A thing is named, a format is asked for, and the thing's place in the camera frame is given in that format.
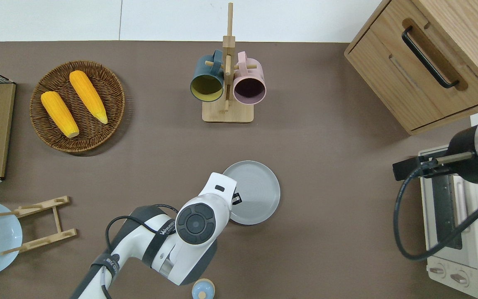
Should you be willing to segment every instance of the wooden mug rack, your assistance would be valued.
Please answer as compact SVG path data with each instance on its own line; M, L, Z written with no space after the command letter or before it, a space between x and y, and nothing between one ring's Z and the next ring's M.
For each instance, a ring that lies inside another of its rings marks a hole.
M232 35L233 6L228 3L228 34L222 37L222 62L224 68L224 92L214 102L202 103L202 119L207 123L251 123L254 120L254 106L235 100L232 95L235 66L235 36Z

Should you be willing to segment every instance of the oven knob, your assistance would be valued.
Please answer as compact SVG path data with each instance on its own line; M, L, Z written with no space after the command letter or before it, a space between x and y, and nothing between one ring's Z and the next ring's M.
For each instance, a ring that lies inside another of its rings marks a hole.
M436 273L436 274L444 274L444 269L440 267L432 267L429 269L430 272Z
M427 266L427 270L431 273L438 274L440 277L444 278L446 276L446 271L444 270L444 265L437 263L435 267Z
M457 274L450 275L452 280L455 280L457 283L462 284L463 287L467 287L470 285L470 281L468 280L468 275L464 271L459 271Z

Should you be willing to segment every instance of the mug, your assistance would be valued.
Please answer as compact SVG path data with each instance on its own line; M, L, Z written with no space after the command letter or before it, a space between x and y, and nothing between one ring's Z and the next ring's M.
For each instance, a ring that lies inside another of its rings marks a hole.
M256 59L247 58L245 51L237 53L239 70L234 73L234 98L246 105L258 104L267 95L263 68ZM247 64L257 68L247 69Z
M213 62L213 66L207 66L206 61ZM224 71L222 65L222 51L215 50L213 55L202 56L197 61L195 74L191 80L191 93L203 102L218 100L224 91Z

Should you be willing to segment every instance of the black drawer handle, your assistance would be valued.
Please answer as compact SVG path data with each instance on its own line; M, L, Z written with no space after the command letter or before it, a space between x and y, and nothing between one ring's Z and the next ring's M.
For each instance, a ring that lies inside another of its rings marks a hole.
M444 77L438 73L436 68L431 64L431 62L423 55L422 51L418 49L418 47L414 44L414 42L408 36L408 33L412 30L412 26L409 26L402 34L402 40L405 42L407 47L416 55L418 60L427 68L427 70L432 74L434 79L444 88L451 88L458 84L458 80L453 83L448 83Z

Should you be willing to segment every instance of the pink mug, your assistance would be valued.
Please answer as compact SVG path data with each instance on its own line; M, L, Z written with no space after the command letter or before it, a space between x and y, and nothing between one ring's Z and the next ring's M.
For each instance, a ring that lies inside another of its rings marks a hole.
M234 73L234 98L245 105L258 104L267 95L263 68L256 59L247 58L245 51L237 53L239 70ZM255 69L247 69L247 64L255 64Z

